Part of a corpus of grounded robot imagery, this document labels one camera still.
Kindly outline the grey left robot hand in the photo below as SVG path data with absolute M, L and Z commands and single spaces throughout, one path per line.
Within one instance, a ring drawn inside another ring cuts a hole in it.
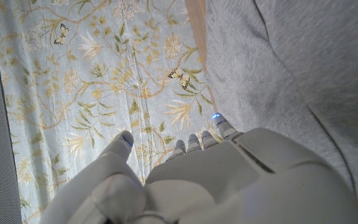
M 119 133 L 53 198 L 42 223 L 358 223 L 358 198 L 321 157 L 265 128 L 246 133 L 219 113 L 223 136 L 178 141 L 141 182 Z

